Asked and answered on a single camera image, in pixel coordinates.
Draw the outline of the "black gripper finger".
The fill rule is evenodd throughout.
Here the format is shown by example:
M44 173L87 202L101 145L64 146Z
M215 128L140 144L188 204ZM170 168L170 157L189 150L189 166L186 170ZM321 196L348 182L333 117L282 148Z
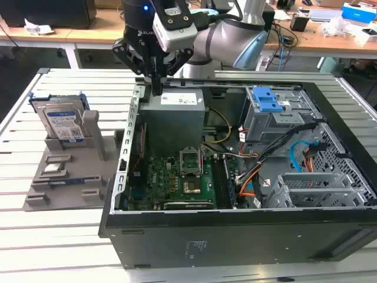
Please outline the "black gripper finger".
M157 57L157 95L162 95L163 80L173 76L194 55L193 48L162 52Z
M122 38L113 45L112 51L135 74L149 79L153 96L158 96L156 65L144 40L136 40L131 45L125 38Z

